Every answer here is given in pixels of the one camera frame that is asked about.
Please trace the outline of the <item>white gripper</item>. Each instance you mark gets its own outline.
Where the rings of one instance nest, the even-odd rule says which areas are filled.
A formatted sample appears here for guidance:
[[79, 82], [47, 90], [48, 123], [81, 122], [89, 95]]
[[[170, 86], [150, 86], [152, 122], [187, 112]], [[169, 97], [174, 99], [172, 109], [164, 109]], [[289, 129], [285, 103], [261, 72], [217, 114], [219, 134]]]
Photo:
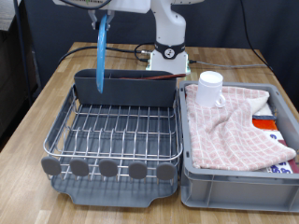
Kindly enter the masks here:
[[96, 30], [97, 18], [95, 10], [107, 10], [106, 31], [114, 18], [114, 11], [147, 13], [150, 0], [52, 0], [55, 5], [87, 9], [92, 20], [92, 28]]

